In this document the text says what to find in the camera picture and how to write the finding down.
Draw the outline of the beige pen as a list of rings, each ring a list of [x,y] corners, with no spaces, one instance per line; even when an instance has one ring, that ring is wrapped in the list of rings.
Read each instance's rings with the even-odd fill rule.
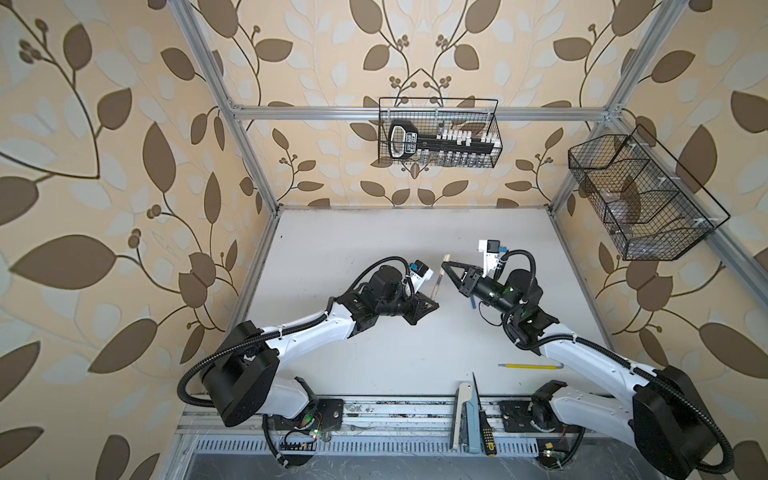
[[[440,268],[439,273],[437,275],[437,280],[435,282],[435,285],[433,286],[433,289],[430,295],[431,300],[436,300],[443,277],[444,277],[444,269]]]

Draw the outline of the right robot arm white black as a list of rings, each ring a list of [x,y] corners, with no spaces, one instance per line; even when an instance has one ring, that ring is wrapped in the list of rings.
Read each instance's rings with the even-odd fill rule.
[[[441,268],[462,295],[499,313],[499,326],[516,348],[558,362],[603,389],[598,395],[564,381],[547,382],[530,397],[535,428],[572,425],[609,436],[670,479],[733,470],[734,449],[688,375],[629,360],[547,314],[539,305],[543,291],[530,252],[491,252],[481,266],[445,261]]]

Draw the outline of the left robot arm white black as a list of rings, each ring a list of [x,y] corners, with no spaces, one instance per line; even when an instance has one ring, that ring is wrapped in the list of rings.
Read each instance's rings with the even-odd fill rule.
[[[270,453],[288,469],[301,465],[281,451],[269,422],[281,418],[290,432],[316,439],[335,414],[325,413],[301,377],[279,376],[281,368],[323,346],[348,340],[372,328],[380,317],[401,317],[416,325],[438,303],[421,292],[432,270],[422,261],[388,256],[366,268],[320,312],[293,322],[261,328],[250,320],[238,324],[219,348],[185,372],[177,385],[185,404],[217,411],[227,427],[255,415]]]

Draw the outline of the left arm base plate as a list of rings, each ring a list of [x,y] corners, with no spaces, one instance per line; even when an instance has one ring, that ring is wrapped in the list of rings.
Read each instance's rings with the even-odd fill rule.
[[[325,432],[338,431],[343,423],[345,402],[341,398],[320,398],[312,401],[297,417],[279,415],[268,417],[267,426],[276,431]]]

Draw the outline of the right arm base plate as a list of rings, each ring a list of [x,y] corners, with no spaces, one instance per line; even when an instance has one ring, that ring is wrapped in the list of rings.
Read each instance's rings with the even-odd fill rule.
[[[554,416],[544,415],[539,418],[530,400],[502,400],[499,412],[506,433],[542,433],[560,432],[563,428]]]

